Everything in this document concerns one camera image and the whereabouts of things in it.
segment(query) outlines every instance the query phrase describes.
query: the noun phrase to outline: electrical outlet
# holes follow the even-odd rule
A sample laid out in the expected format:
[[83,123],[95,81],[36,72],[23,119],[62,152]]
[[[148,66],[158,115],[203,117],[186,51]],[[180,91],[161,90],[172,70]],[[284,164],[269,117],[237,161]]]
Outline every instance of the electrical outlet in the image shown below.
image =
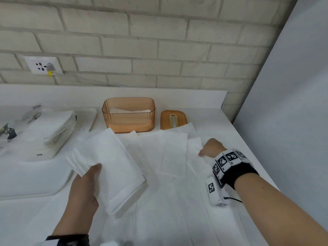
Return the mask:
[[63,75],[59,61],[56,57],[24,56],[24,59],[34,75]]

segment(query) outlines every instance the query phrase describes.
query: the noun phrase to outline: amber plastic box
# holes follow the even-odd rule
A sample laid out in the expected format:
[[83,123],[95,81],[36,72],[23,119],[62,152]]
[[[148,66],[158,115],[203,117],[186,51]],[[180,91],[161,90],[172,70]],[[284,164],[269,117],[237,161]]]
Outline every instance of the amber plastic box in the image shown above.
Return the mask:
[[[113,113],[112,108],[121,111],[145,111],[144,113]],[[147,132],[155,126],[155,103],[149,97],[114,97],[104,102],[102,112],[107,128],[114,133]]]

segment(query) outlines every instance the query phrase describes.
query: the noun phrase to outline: black cable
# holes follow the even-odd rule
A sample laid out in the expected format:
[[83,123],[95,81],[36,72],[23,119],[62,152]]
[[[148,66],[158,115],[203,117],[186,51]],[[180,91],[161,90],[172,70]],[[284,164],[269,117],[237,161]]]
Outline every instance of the black cable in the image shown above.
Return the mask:
[[235,201],[238,201],[238,202],[240,202],[240,203],[242,203],[239,199],[236,199],[236,198],[230,198],[230,197],[223,197],[224,199],[233,199],[233,200],[235,200]]

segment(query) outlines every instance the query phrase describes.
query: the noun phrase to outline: black wristband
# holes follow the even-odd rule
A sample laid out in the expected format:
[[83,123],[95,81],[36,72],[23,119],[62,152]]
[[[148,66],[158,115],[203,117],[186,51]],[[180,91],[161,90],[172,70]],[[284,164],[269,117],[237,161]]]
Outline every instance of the black wristband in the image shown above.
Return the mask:
[[238,165],[232,166],[223,176],[221,182],[228,184],[235,190],[235,181],[244,174],[254,173],[258,174],[258,172],[249,164],[249,163],[240,163]]
[[89,236],[87,234],[75,234],[64,236],[48,236],[46,241],[59,239],[58,245],[67,245],[71,242],[77,242],[76,246],[89,246]]

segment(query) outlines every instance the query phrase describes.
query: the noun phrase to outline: person's left hand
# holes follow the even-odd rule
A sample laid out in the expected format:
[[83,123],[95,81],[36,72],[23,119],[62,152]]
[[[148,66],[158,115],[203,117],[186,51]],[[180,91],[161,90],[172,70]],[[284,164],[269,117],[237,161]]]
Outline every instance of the person's left hand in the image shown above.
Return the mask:
[[65,212],[53,231],[53,236],[88,234],[92,219],[98,209],[94,197],[95,178],[100,174],[101,164],[98,163],[82,177],[77,175],[72,182]]

